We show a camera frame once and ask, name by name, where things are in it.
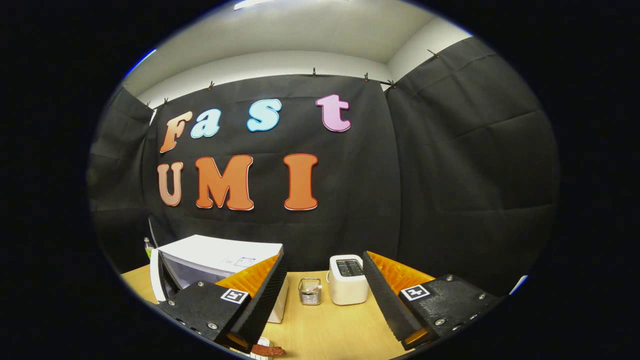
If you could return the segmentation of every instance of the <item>black fabric backdrop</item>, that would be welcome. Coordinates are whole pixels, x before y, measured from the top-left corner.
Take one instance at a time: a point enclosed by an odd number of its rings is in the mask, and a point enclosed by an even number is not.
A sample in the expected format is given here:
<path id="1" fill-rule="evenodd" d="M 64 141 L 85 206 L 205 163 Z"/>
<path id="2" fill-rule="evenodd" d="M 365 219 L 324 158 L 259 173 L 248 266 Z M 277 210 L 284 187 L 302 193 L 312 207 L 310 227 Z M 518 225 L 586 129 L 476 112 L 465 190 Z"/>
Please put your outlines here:
<path id="1" fill-rule="evenodd" d="M 349 103 L 342 119 L 345 132 L 325 128 L 316 100 L 337 94 Z M 278 124 L 252 133 L 246 123 L 249 107 L 258 100 L 278 99 Z M 196 118 L 217 108 L 220 129 L 212 137 L 190 135 Z M 176 138 L 174 149 L 160 154 L 167 122 L 187 111 L 193 118 Z M 329 257 L 371 250 L 396 257 L 400 222 L 399 168 L 391 119 L 380 84 L 344 76 L 268 76 L 214 86 L 161 106 L 149 129 L 143 160 L 145 201 L 153 217 L 159 245 L 192 234 L 284 245 L 290 271 L 324 270 Z M 312 195 L 317 208 L 291 211 L 286 155 L 317 156 L 312 168 Z M 236 211 L 196 206 L 198 158 L 213 157 L 222 174 L 233 155 L 248 154 L 249 196 L 254 208 Z M 167 206 L 160 198 L 158 164 L 176 161 L 182 170 L 182 199 Z M 167 175 L 173 193 L 173 172 Z"/>
<path id="2" fill-rule="evenodd" d="M 397 260 L 504 295 L 550 236 L 552 129 L 526 83 L 480 40 L 439 55 L 386 91 L 401 169 Z"/>
<path id="3" fill-rule="evenodd" d="M 100 246 L 120 272 L 148 261 L 147 206 L 140 177 L 143 144 L 153 111 L 127 90 L 109 100 L 98 123 L 87 170 L 87 191 Z"/>

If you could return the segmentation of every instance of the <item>green bottle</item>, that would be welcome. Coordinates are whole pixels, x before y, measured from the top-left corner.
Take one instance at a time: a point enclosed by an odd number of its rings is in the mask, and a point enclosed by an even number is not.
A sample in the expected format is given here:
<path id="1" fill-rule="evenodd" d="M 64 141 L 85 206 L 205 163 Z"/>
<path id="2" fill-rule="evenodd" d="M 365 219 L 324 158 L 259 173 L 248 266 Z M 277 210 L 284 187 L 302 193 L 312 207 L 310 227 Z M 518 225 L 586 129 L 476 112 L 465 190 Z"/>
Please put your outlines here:
<path id="1" fill-rule="evenodd" d="M 154 249 L 153 245 L 151 245 L 151 241 L 149 241 L 149 238 L 145 238 L 145 251 L 147 252 L 147 256 L 149 257 L 149 260 L 151 260 L 151 250 Z"/>

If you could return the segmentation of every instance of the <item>wooden table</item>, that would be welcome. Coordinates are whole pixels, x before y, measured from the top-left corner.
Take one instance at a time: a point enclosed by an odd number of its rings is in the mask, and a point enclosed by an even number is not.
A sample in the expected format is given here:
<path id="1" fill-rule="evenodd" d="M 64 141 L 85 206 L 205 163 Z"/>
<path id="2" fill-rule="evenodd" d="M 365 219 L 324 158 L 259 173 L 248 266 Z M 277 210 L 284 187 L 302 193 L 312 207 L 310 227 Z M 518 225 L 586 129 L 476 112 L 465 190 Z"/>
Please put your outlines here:
<path id="1" fill-rule="evenodd" d="M 390 359 L 407 353 L 391 333 L 371 290 L 362 304 L 335 305 L 325 276 L 326 271 L 287 274 L 289 292 L 282 323 L 268 322 L 262 333 L 287 352 L 275 359 Z M 148 265 L 122 277 L 141 298 L 157 304 Z M 298 283 L 302 277 L 322 279 L 320 305 L 300 303 Z"/>

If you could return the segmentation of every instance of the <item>metal utensil holder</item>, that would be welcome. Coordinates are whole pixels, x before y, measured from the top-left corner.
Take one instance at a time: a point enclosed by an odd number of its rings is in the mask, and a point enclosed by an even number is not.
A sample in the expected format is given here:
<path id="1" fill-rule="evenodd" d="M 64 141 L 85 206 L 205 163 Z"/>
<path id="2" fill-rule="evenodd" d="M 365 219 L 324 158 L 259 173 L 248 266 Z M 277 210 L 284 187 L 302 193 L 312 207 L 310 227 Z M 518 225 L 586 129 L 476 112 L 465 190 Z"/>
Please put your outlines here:
<path id="1" fill-rule="evenodd" d="M 317 288 L 320 285 L 320 279 L 317 277 L 303 277 L 298 284 L 298 293 L 300 294 L 300 302 L 304 305 L 320 304 L 321 290 Z"/>

